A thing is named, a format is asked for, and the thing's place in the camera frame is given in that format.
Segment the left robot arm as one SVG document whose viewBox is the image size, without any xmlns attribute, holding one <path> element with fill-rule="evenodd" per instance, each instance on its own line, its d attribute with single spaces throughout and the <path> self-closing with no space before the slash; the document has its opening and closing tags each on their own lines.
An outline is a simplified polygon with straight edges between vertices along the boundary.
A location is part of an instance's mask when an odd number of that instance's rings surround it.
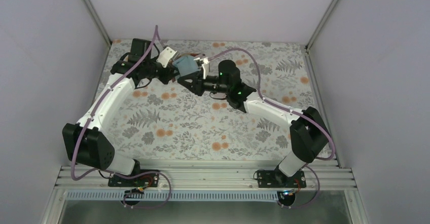
<svg viewBox="0 0 430 224">
<path fill-rule="evenodd" d="M 119 174 L 129 186 L 140 182 L 139 161 L 117 153 L 106 130 L 141 80 L 158 79 L 168 84 L 176 76 L 175 67 L 170 62 L 177 52 L 165 47 L 152 57 L 154 47 L 153 41 L 133 39 L 130 51 L 113 65 L 105 88 L 88 111 L 75 124 L 64 126 L 62 135 L 73 167 L 82 164 L 93 170 Z"/>
</svg>

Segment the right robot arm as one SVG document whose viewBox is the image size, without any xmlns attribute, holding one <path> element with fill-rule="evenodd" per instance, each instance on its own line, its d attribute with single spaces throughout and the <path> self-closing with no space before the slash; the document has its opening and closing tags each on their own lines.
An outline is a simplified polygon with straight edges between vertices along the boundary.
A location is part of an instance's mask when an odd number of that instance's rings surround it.
<svg viewBox="0 0 430 224">
<path fill-rule="evenodd" d="M 218 64 L 216 76 L 208 75 L 207 59 L 175 61 L 173 66 L 179 71 L 177 82 L 195 95 L 225 94 L 232 108 L 289 128 L 292 151 L 277 165 L 274 174 L 275 182 L 281 187 L 290 185 L 294 174 L 312 163 L 332 140 L 318 110 L 313 107 L 298 110 L 263 96 L 242 81 L 240 70 L 231 60 Z"/>
</svg>

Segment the brown leather card holder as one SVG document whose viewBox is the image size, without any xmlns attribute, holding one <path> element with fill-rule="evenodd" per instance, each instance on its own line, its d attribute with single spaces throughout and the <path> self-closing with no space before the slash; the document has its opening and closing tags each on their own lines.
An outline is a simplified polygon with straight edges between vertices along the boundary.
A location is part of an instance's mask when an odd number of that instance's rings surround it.
<svg viewBox="0 0 430 224">
<path fill-rule="evenodd" d="M 184 55 L 180 58 L 177 58 L 172 62 L 172 65 L 177 69 L 178 75 L 175 76 L 176 79 L 179 79 L 182 76 L 186 76 L 188 74 L 197 72 L 201 70 L 201 66 L 198 64 L 196 58 L 205 57 L 205 54 L 197 54 L 197 55 Z"/>
</svg>

